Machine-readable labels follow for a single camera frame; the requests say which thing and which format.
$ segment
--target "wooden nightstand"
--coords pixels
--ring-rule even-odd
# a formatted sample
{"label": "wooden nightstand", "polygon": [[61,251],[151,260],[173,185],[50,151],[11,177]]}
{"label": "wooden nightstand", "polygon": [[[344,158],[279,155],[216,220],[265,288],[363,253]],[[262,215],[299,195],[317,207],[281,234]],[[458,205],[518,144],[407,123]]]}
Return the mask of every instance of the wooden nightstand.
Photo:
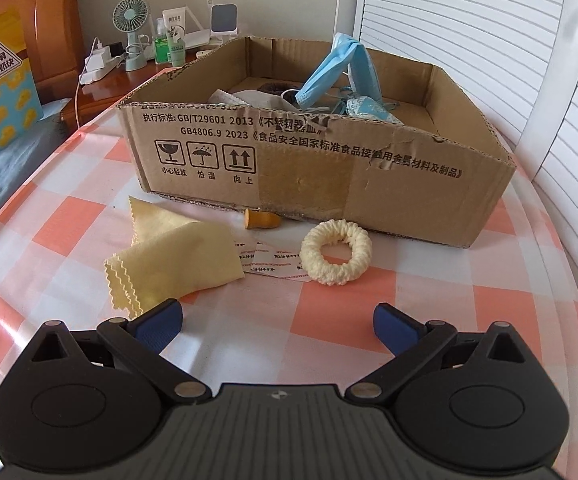
{"label": "wooden nightstand", "polygon": [[[187,62],[195,59],[194,53],[187,53]],[[125,72],[125,65],[121,64],[109,72],[104,78],[95,83],[80,88],[78,95],[78,113],[80,124],[91,121],[99,113],[105,111],[120,98],[127,95],[131,90],[141,85],[150,77],[156,75],[169,64],[156,65],[151,60],[147,66],[133,72]],[[76,131],[76,114],[74,112],[74,100],[72,99],[61,112],[61,119],[67,124],[69,133]]]}

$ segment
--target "plastic tablecloth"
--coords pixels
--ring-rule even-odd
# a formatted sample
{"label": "plastic tablecloth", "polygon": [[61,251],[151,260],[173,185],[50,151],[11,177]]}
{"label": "plastic tablecloth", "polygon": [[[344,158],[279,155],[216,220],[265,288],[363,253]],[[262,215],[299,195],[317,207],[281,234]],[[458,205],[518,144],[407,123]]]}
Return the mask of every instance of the plastic tablecloth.
{"label": "plastic tablecloth", "polygon": [[[45,320],[86,330],[122,314],[109,301],[103,261],[130,245],[130,195],[223,222],[240,240],[280,249],[297,250],[313,227],[284,221],[275,230],[247,232],[239,212],[146,194],[121,134],[110,108],[63,144],[0,211],[0,382]],[[199,176],[189,172],[189,178]],[[163,355],[214,392],[223,382],[337,383],[344,390],[391,358],[371,325],[381,301],[466,332],[507,320],[569,406],[570,430],[556,469],[578,480],[578,290],[522,170],[468,250],[370,236],[371,267],[345,286],[247,274],[186,296],[183,331]],[[325,254],[338,261],[349,249]]]}

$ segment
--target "blue gripper pad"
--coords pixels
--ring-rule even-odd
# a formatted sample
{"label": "blue gripper pad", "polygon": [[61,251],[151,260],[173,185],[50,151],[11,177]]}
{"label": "blue gripper pad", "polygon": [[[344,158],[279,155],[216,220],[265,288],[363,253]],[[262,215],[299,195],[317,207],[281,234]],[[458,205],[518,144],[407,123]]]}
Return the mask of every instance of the blue gripper pad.
{"label": "blue gripper pad", "polygon": [[165,300],[127,324],[127,332],[159,354],[182,330],[182,306]]}
{"label": "blue gripper pad", "polygon": [[373,333],[397,356],[418,343],[427,327],[389,303],[379,303],[373,311]]}

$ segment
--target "knitted ring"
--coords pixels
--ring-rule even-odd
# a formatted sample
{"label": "knitted ring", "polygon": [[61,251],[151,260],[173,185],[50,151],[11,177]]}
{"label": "knitted ring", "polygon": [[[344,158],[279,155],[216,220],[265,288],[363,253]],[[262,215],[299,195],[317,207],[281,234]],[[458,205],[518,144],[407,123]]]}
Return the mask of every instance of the knitted ring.
{"label": "knitted ring", "polygon": [[[343,242],[351,247],[351,259],[342,265],[330,264],[321,247]],[[304,237],[300,250],[303,269],[322,285],[344,285],[358,279],[371,262],[371,239],[367,231],[346,220],[328,220],[314,227]]]}

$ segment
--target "yellow cloth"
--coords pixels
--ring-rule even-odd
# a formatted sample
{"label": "yellow cloth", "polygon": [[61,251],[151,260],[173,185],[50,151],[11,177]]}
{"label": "yellow cloth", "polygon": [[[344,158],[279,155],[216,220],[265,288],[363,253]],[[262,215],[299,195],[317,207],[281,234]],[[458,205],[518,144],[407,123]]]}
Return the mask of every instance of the yellow cloth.
{"label": "yellow cloth", "polygon": [[114,308],[140,316],[168,298],[244,277],[225,226],[199,222],[129,197],[134,239],[105,261]]}

